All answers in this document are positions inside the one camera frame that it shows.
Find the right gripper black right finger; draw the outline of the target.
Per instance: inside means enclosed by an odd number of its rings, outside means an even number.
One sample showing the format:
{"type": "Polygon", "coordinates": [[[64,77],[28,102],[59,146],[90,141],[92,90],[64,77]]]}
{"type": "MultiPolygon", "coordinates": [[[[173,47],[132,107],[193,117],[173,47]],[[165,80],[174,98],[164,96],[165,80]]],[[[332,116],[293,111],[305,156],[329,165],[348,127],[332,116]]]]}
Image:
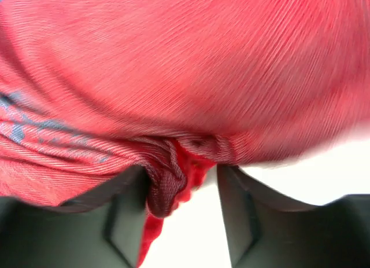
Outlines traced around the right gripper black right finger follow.
{"type": "Polygon", "coordinates": [[[217,184],[232,267],[369,266],[367,194],[315,206],[225,165],[217,184]]]}

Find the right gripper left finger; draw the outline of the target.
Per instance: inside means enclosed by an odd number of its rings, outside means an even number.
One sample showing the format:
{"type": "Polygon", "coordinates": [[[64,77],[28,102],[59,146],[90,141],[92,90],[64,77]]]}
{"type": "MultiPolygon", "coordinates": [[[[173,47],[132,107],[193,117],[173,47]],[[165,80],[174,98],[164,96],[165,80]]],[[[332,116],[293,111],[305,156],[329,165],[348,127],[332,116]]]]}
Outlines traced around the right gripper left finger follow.
{"type": "Polygon", "coordinates": [[[149,177],[132,166],[58,207],[1,198],[2,267],[136,267],[149,177]]]}

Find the red printed pillowcase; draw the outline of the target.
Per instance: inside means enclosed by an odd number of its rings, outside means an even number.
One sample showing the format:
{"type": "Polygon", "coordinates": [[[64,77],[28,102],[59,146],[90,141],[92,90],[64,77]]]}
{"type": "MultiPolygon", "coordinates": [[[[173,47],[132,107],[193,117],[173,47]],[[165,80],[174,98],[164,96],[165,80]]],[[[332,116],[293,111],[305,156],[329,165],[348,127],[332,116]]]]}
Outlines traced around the red printed pillowcase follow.
{"type": "Polygon", "coordinates": [[[369,122],[369,0],[1,0],[1,196],[62,204],[143,166],[139,258],[216,164],[369,122]]]}

